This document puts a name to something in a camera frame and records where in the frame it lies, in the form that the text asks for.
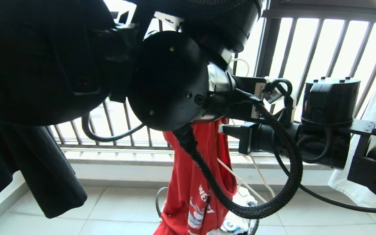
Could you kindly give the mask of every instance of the tiled floor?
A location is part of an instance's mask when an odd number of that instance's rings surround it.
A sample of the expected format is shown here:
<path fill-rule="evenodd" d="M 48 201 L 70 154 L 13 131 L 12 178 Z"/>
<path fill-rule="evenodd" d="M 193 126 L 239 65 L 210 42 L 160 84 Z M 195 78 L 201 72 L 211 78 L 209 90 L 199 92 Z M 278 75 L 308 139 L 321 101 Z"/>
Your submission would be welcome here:
<path fill-rule="evenodd" d="M 154 189 L 85 189 L 88 193 L 85 205 L 54 219 L 43 216 L 28 192 L 0 218 L 0 235 L 150 235 L 159 224 Z M 352 203 L 339 193 L 324 196 Z M 299 192 L 278 213 L 261 220 L 257 232 L 257 235 L 331 234 L 376 235 L 376 214 L 334 207 Z"/>

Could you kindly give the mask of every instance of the black fabric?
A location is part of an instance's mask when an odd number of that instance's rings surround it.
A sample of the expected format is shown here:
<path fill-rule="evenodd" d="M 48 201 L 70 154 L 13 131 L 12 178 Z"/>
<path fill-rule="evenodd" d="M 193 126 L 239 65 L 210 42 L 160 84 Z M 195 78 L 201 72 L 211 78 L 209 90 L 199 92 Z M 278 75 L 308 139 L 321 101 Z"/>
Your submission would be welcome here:
<path fill-rule="evenodd" d="M 21 170 L 48 218 L 80 207 L 87 195 L 46 127 L 0 123 L 0 192 Z"/>

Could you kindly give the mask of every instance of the red t-shirt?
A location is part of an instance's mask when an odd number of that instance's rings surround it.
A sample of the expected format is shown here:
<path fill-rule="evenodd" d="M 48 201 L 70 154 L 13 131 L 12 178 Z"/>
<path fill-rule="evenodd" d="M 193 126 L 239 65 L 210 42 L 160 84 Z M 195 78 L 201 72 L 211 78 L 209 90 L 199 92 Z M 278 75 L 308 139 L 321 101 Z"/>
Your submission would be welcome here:
<path fill-rule="evenodd" d="M 231 168 L 227 136 L 218 133 L 221 121 L 194 124 L 197 148 L 230 199 L 236 193 L 236 179 L 217 158 Z M 205 235 L 219 229 L 228 210 L 215 197 L 201 170 L 179 146 L 172 132 L 164 132 L 175 151 L 172 178 L 167 190 L 162 222 L 154 235 Z"/>

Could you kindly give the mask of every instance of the white label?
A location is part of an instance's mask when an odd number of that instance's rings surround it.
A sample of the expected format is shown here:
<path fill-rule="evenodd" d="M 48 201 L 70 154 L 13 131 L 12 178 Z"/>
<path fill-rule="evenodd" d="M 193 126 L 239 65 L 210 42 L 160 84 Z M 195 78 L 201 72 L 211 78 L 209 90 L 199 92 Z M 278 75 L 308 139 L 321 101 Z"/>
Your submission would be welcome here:
<path fill-rule="evenodd" d="M 265 85 L 266 85 L 266 83 L 261 83 L 261 82 L 258 82 L 257 84 L 255 84 L 254 95 L 257 98 L 259 98 L 260 100 L 263 100 L 263 98 L 264 98 L 263 90 L 265 89 Z M 256 112 L 255 106 L 252 106 L 252 115 L 251 115 L 251 118 L 259 119 L 259 115 Z"/>

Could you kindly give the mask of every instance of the black cloth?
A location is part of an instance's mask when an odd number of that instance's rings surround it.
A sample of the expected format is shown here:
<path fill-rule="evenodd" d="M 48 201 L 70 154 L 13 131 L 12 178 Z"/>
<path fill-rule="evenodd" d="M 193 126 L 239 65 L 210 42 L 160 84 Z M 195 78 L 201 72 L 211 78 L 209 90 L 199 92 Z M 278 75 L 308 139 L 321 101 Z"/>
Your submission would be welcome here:
<path fill-rule="evenodd" d="M 18 170 L 48 218 L 80 207 L 87 199 L 48 127 L 0 123 L 0 192 Z"/>

